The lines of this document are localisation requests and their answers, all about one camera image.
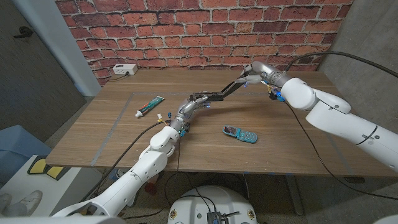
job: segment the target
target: wire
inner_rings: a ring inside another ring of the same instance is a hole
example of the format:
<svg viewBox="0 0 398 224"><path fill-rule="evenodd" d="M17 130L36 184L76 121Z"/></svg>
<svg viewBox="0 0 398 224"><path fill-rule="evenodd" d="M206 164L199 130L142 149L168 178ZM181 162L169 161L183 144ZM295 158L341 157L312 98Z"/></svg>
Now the wire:
<svg viewBox="0 0 398 224"><path fill-rule="evenodd" d="M362 190L355 189L355 188L353 188L353 187L351 187L351 186L345 184L343 181L339 180L334 174L332 174L332 173L330 172L330 170L327 168L327 166L326 166L325 163L323 162L321 156L319 155L319 152L318 152L317 148L315 147L315 145L314 145L314 143L312 142L312 140L311 140L310 136L308 135L308 133L305 131L304 127L302 126L302 124L301 124L299 118L297 117L297 115L296 115L296 113L294 112L294 110L292 109L292 107L291 107L289 104L287 104L287 103L286 103L286 105L287 105L287 106L290 108L290 110L293 112L293 114L294 114L294 116L295 116L295 118L296 118L298 124L299 124L300 127L303 129L303 131L304 131L305 135L307 136L308 140L310 140L311 145L312 145L313 149L315 150L315 152L316 152L316 154L317 154L317 156L318 156L318 158L319 158L319 161L322 163L323 167L328 171L328 173L329 173L333 178L335 178L338 182L340 182L341 184L343 184L343 185L346 186L347 188L349 188L349 189L351 189L351 190L354 190L354 191L356 191L356 192L359 192L359 193L362 193L362 194L367 194L367 195L370 195L370 196L380 197L380 198L387 198L387 199L398 200L398 198L395 198L395 197L390 197L390 196L385 196L385 195L378 195L378 194L373 194L373 193L369 193L369 192L365 192L365 191L362 191Z"/></svg>
<svg viewBox="0 0 398 224"><path fill-rule="evenodd" d="M124 157L124 155L126 155L126 153L130 150L130 148L136 143L136 141L138 141L138 139L144 134L146 133L148 130L150 130L151 128L153 128L154 126L157 126L159 124L163 124L163 122L158 122L153 124L152 126L150 126L149 128L145 129L143 132L141 132L140 135L138 135L138 137L130 144L129 147L127 147L127 149L123 152L123 154L120 155L119 159L117 159L117 161L113 164L112 168L109 169L108 173L101 178L101 180L98 181L98 183L83 197L83 199L80 202L84 202L86 200L86 198L88 196L90 196L91 193L94 192L95 188L97 188L98 186L100 186L100 184L102 183L102 181L107 178L108 175L110 175L110 173L112 172L112 170L117 166L117 164L119 163L119 161Z"/></svg>
<svg viewBox="0 0 398 224"><path fill-rule="evenodd" d="M243 179L244 179L244 183L246 184L246 193L248 195L248 200L249 200L249 186L248 186L248 182L244 176L244 173L243 173Z"/></svg>
<svg viewBox="0 0 398 224"><path fill-rule="evenodd" d="M396 78L398 78L398 73L396 73L396 72L394 72L394 71L392 71L392 70L390 70L390 69L388 69L388 68L386 68L386 67L384 67L382 65L379 65L378 63L371 62L369 60L366 60L365 58L361 58L361 57L358 57L358 56L355 56L355 55L352 55L352 54L348 54L348 53L344 53L344 52L336 52L336 51L315 52L315 53L310 53L310 54L305 54L305 55L298 56L298 57L294 58L291 62L289 62L289 64L286 65L285 71L287 72L290 69L290 67L293 65L293 63L295 61L301 59L301 58L314 56L314 55L329 55L329 54L342 55L342 56L345 56L345 57L353 58L355 60L359 60L360 62L366 63L368 65L372 65L373 67L381 69L381 70L383 70L383 71L395 76Z"/></svg>
<svg viewBox="0 0 398 224"><path fill-rule="evenodd" d="M121 78L123 78L123 77L126 77L126 76L128 76L128 75L129 75L129 72L126 72L126 74L124 74L123 76L117 77L117 78L114 78L114 79L111 79L111 80L108 80L108 82L113 82L113 81L119 80L119 79L121 79Z"/></svg>
<svg viewBox="0 0 398 224"><path fill-rule="evenodd" d="M162 208L162 209L160 209L159 211L157 211L157 212L155 212L155 213L152 213L152 214L148 214L148 215L138 215L138 216L135 216L135 217L126 217L126 218L123 218L123 219L151 217L151 216L154 216L154 215L159 214L159 213L162 212L166 207L167 207L167 206L165 206L164 208Z"/></svg>
<svg viewBox="0 0 398 224"><path fill-rule="evenodd" d="M174 175L175 175L174 185L175 185L176 182L177 182L178 168L180 167L180 142L181 142L181 138L178 140L178 162L177 162L177 172L174 174ZM165 187L164 187L164 195L165 195L165 198L166 198L167 203L168 203L170 206L171 206L171 203L169 202L169 199L167 198L167 194L166 194L166 185L167 185L167 182L170 180L171 177L169 177L169 178L167 179L167 181L166 181L166 183L165 183ZM163 207L162 209L160 209L159 211L157 211L157 212L155 212L155 213L152 213L152 214L148 214L148 215L139 215L139 216L135 216L135 217L126 217L126 218L124 218L124 219L151 217L151 216L154 216L154 215L159 214L159 213L162 212L166 207L167 207L167 205L166 205L165 207Z"/></svg>

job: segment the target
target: red brick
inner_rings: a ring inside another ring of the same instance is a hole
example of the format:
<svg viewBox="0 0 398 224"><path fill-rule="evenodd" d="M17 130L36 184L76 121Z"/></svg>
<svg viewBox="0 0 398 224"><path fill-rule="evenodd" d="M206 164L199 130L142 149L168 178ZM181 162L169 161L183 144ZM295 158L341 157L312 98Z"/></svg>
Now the red brick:
<svg viewBox="0 0 398 224"><path fill-rule="evenodd" d="M231 66L231 70L242 71L244 69L244 65L234 65Z"/></svg>
<svg viewBox="0 0 398 224"><path fill-rule="evenodd" d="M138 60L140 66L150 66L150 67L164 67L166 66L166 62L164 59L147 59L147 60Z"/></svg>
<svg viewBox="0 0 398 224"><path fill-rule="evenodd" d="M213 45L226 45L226 37L214 35L213 37L211 37L211 43Z"/></svg>
<svg viewBox="0 0 398 224"><path fill-rule="evenodd" d="M189 66L189 70L203 70L203 66Z"/></svg>
<svg viewBox="0 0 398 224"><path fill-rule="evenodd" d="M168 47L179 47L181 46L180 37L166 37L165 38L166 46Z"/></svg>
<svg viewBox="0 0 398 224"><path fill-rule="evenodd" d="M293 65L290 71L312 72L317 69L318 65Z"/></svg>
<svg viewBox="0 0 398 224"><path fill-rule="evenodd" d="M74 14L78 13L78 9L74 1L59 1L56 2L61 14Z"/></svg>
<svg viewBox="0 0 398 224"><path fill-rule="evenodd" d="M205 47L203 54L207 56L229 55L231 49L229 47Z"/></svg>
<svg viewBox="0 0 398 224"><path fill-rule="evenodd" d="M147 0L149 10L181 9L181 1L176 0Z"/></svg>
<svg viewBox="0 0 398 224"><path fill-rule="evenodd" d="M163 41L161 38L146 38L146 39L136 39L137 47L163 47Z"/></svg>
<svg viewBox="0 0 398 224"><path fill-rule="evenodd" d="M129 0L131 10L145 10L144 0Z"/></svg>
<svg viewBox="0 0 398 224"><path fill-rule="evenodd" d="M164 70L188 70L188 67L165 67Z"/></svg>
<svg viewBox="0 0 398 224"><path fill-rule="evenodd" d="M347 13L348 13L348 11L349 11L349 9L350 9L350 7L351 7L351 6L342 6L341 9L340 9L340 11L338 11L337 18L344 18L344 17L346 17L346 16L347 16Z"/></svg>
<svg viewBox="0 0 398 224"><path fill-rule="evenodd" d="M79 5L80 12L83 13L93 13L96 12L94 6L92 3L87 2L87 1L78 1L77 4Z"/></svg>
<svg viewBox="0 0 398 224"><path fill-rule="evenodd" d="M92 70L102 68L99 62L88 62L88 66L90 66Z"/></svg>
<svg viewBox="0 0 398 224"><path fill-rule="evenodd" d="M199 9L199 0L182 0L184 9Z"/></svg>
<svg viewBox="0 0 398 224"><path fill-rule="evenodd" d="M294 0L257 0L258 6L289 6Z"/></svg>
<svg viewBox="0 0 398 224"><path fill-rule="evenodd" d="M156 35L179 35L184 33L181 25L159 25L153 27Z"/></svg>
<svg viewBox="0 0 398 224"><path fill-rule="evenodd" d="M76 41L76 43L77 43L77 46L79 46L80 50L89 49L85 40L78 40L78 41Z"/></svg>
<svg viewBox="0 0 398 224"><path fill-rule="evenodd" d="M129 39L119 39L118 44L119 44L120 49L131 49L132 48L132 42Z"/></svg>
<svg viewBox="0 0 398 224"><path fill-rule="evenodd" d="M286 21L256 22L254 23L253 32L283 32L286 26Z"/></svg>
<svg viewBox="0 0 398 224"><path fill-rule="evenodd" d="M87 42L92 49L116 49L118 47L114 40L89 39Z"/></svg>
<svg viewBox="0 0 398 224"><path fill-rule="evenodd" d="M210 37L182 37L183 46L210 45Z"/></svg>
<svg viewBox="0 0 398 224"><path fill-rule="evenodd" d="M207 65L207 60L205 57L191 57L191 58L181 58L181 64L186 65Z"/></svg>
<svg viewBox="0 0 398 224"><path fill-rule="evenodd" d="M126 0L94 0L99 12L124 11L129 9Z"/></svg>
<svg viewBox="0 0 398 224"><path fill-rule="evenodd" d="M251 22L240 22L236 24L236 32L237 33L250 33L253 24Z"/></svg>
<svg viewBox="0 0 398 224"><path fill-rule="evenodd" d="M210 20L210 11L176 12L175 19L177 22L184 23L208 22Z"/></svg>
<svg viewBox="0 0 398 224"><path fill-rule="evenodd" d="M121 14L108 14L106 18L111 26L123 25L124 21Z"/></svg>
<svg viewBox="0 0 398 224"><path fill-rule="evenodd" d="M313 0L296 0L295 4L311 4Z"/></svg>
<svg viewBox="0 0 398 224"><path fill-rule="evenodd" d="M159 49L160 57L182 57L187 56L186 49Z"/></svg>
<svg viewBox="0 0 398 224"><path fill-rule="evenodd" d="M255 56L255 57L253 57L253 62L254 61L267 63L268 62L268 55Z"/></svg>
<svg viewBox="0 0 398 224"><path fill-rule="evenodd" d="M209 57L209 65L219 65L222 63L222 58L221 57Z"/></svg>
<svg viewBox="0 0 398 224"><path fill-rule="evenodd" d="M325 34L325 37L323 38L322 43L323 44L331 44L333 40L335 39L337 34Z"/></svg>
<svg viewBox="0 0 398 224"><path fill-rule="evenodd" d="M152 12L132 12L123 14L124 20L127 24L156 24L156 13Z"/></svg>
<svg viewBox="0 0 398 224"><path fill-rule="evenodd" d="M224 64L248 64L251 63L251 57L225 57Z"/></svg>
<svg viewBox="0 0 398 224"><path fill-rule="evenodd" d="M213 10L213 22L225 22L228 20L227 10Z"/></svg>
<svg viewBox="0 0 398 224"><path fill-rule="evenodd" d="M307 53L322 52L329 49L329 46L300 46L294 51L295 54L303 55Z"/></svg>
<svg viewBox="0 0 398 224"><path fill-rule="evenodd" d="M339 4L351 3L353 0L315 0L315 4Z"/></svg>
<svg viewBox="0 0 398 224"><path fill-rule="evenodd" d="M336 31L341 21L309 21L305 26L305 31Z"/></svg>
<svg viewBox="0 0 398 224"><path fill-rule="evenodd" d="M256 0L239 0L240 6L253 6Z"/></svg>
<svg viewBox="0 0 398 224"><path fill-rule="evenodd" d="M246 52L246 47L233 47L231 55L244 55Z"/></svg>
<svg viewBox="0 0 398 224"><path fill-rule="evenodd" d="M93 35L93 37L100 37L100 38L106 37L105 30L102 27L90 28L90 33Z"/></svg>
<svg viewBox="0 0 398 224"><path fill-rule="evenodd" d="M264 20L277 20L279 19L280 9L270 7L264 11Z"/></svg>
<svg viewBox="0 0 398 224"><path fill-rule="evenodd" d="M77 26L76 22L70 16L64 16L63 20L67 23L68 27L75 27Z"/></svg>
<svg viewBox="0 0 398 224"><path fill-rule="evenodd" d="M103 68L103 69L100 69L100 70L95 70L93 72L94 72L95 77L97 77L97 78L106 78L106 77L110 77L111 76L111 74L109 73L107 68Z"/></svg>
<svg viewBox="0 0 398 224"><path fill-rule="evenodd" d="M107 26L109 22L104 14L79 14L72 16L79 26Z"/></svg>
<svg viewBox="0 0 398 224"><path fill-rule="evenodd" d="M179 58L170 58L167 59L167 66L181 66L181 62Z"/></svg>
<svg viewBox="0 0 398 224"><path fill-rule="evenodd" d="M85 28L72 28L70 32L75 39L91 37L91 34Z"/></svg>
<svg viewBox="0 0 398 224"><path fill-rule="evenodd" d="M268 57L268 62L270 64L287 64L293 59L292 56L275 56L275 55L270 55Z"/></svg>
<svg viewBox="0 0 398 224"><path fill-rule="evenodd" d="M228 23L203 24L204 34L230 34L234 32L234 25Z"/></svg>
<svg viewBox="0 0 398 224"><path fill-rule="evenodd" d="M85 59L99 59L102 58L101 52L99 50L86 50L82 52Z"/></svg>
<svg viewBox="0 0 398 224"><path fill-rule="evenodd" d="M159 13L159 22L162 24L173 24L174 13L169 13L169 12Z"/></svg>
<svg viewBox="0 0 398 224"><path fill-rule="evenodd" d="M286 7L282 14L281 19L314 19L318 14L318 6L292 6Z"/></svg>
<svg viewBox="0 0 398 224"><path fill-rule="evenodd" d="M210 66L205 66L205 70L229 70L228 65L210 65Z"/></svg>
<svg viewBox="0 0 398 224"><path fill-rule="evenodd" d="M202 0L201 5L203 7L215 8L237 6L238 4L236 0Z"/></svg>
<svg viewBox="0 0 398 224"><path fill-rule="evenodd" d="M305 22L302 21L292 21L288 24L286 31L301 31L304 24Z"/></svg>
<svg viewBox="0 0 398 224"><path fill-rule="evenodd" d="M307 36L305 34L280 34L275 36L277 44L303 44Z"/></svg>
<svg viewBox="0 0 398 224"><path fill-rule="evenodd" d="M272 36L270 34L260 34L258 43L259 44L271 44Z"/></svg>
<svg viewBox="0 0 398 224"><path fill-rule="evenodd" d="M199 34L200 33L200 25L199 24L187 24L185 25L185 30L187 34Z"/></svg>
<svg viewBox="0 0 398 224"><path fill-rule="evenodd" d="M137 34L140 37L151 36L152 29L150 28L150 26L140 26L140 27L137 27Z"/></svg>
<svg viewBox="0 0 398 224"><path fill-rule="evenodd" d="M113 50L101 50L104 57L116 57L116 53Z"/></svg>
<svg viewBox="0 0 398 224"><path fill-rule="evenodd" d="M277 46L248 47L248 55L267 55L267 54L274 54L277 51L278 51Z"/></svg>
<svg viewBox="0 0 398 224"><path fill-rule="evenodd" d="M323 39L322 34L310 34L308 35L307 42L319 44L322 41L322 39Z"/></svg>
<svg viewBox="0 0 398 224"><path fill-rule="evenodd" d="M227 44L256 44L257 43L257 35L229 35L227 39Z"/></svg>
<svg viewBox="0 0 398 224"><path fill-rule="evenodd" d="M292 45L279 46L278 50L280 54L292 54L293 51L294 51L294 46Z"/></svg>
<svg viewBox="0 0 398 224"><path fill-rule="evenodd" d="M323 6L321 13L319 13L320 19L332 19L337 15L338 6Z"/></svg>
<svg viewBox="0 0 398 224"><path fill-rule="evenodd" d="M100 86L104 87L105 84L108 82L110 77L107 78L97 78L97 82L99 83Z"/></svg>
<svg viewBox="0 0 398 224"><path fill-rule="evenodd" d="M144 50L145 58L158 58L159 53L155 49L147 49Z"/></svg>
<svg viewBox="0 0 398 224"><path fill-rule="evenodd" d="M229 19L233 21L253 21L262 17L262 9L231 9Z"/></svg>
<svg viewBox="0 0 398 224"><path fill-rule="evenodd" d="M201 54L201 48L199 47L190 47L188 48L189 56L199 56Z"/></svg>
<svg viewBox="0 0 398 224"><path fill-rule="evenodd" d="M134 27L105 27L108 37L135 37Z"/></svg>
<svg viewBox="0 0 398 224"><path fill-rule="evenodd" d="M123 58L106 58L99 60L101 66L104 67L113 67L117 63L126 63Z"/></svg>
<svg viewBox="0 0 398 224"><path fill-rule="evenodd" d="M144 53L142 50L116 50L119 57L141 59L144 58Z"/></svg>

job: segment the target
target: white robotic arm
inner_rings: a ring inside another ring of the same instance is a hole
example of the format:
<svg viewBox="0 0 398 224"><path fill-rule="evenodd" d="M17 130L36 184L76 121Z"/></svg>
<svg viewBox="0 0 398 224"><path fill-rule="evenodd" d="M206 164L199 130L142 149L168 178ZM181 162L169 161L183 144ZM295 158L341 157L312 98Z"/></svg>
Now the white robotic arm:
<svg viewBox="0 0 398 224"><path fill-rule="evenodd" d="M181 132L194 112L209 105L205 103L207 98L203 96L197 100L184 101L175 119L171 120L170 126L155 134L150 140L150 145L139 156L137 163L101 195L64 208L53 217L79 215L85 210L93 215L115 217L126 205L131 206L141 186L166 167L167 158L174 152L173 143L180 138Z"/></svg>
<svg viewBox="0 0 398 224"><path fill-rule="evenodd" d="M345 100L313 89L299 78L261 62L253 62L251 67L260 75L236 83L258 83L260 76L271 85L282 86L280 94L292 107L309 111L305 119L314 127L348 140L398 172L398 134L351 114Z"/></svg>

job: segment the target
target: concrete wall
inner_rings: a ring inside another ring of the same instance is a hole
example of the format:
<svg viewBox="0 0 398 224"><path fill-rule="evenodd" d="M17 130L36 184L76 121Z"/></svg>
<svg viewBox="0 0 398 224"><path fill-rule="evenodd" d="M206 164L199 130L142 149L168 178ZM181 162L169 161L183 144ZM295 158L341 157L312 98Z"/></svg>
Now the concrete wall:
<svg viewBox="0 0 398 224"><path fill-rule="evenodd" d="M398 72L398 1L355 0L330 50ZM337 55L327 56L318 69L361 117L398 133L398 78Z"/></svg>

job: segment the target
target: electrical outlet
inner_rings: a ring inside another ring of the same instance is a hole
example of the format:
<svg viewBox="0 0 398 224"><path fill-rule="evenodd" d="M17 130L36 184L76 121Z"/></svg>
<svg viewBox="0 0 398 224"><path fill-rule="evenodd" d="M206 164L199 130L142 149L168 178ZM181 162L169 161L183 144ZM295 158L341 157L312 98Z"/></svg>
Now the electrical outlet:
<svg viewBox="0 0 398 224"><path fill-rule="evenodd" d="M136 64L116 64L113 67L115 75L125 75L127 72L129 75L133 75L137 72L138 68Z"/></svg>

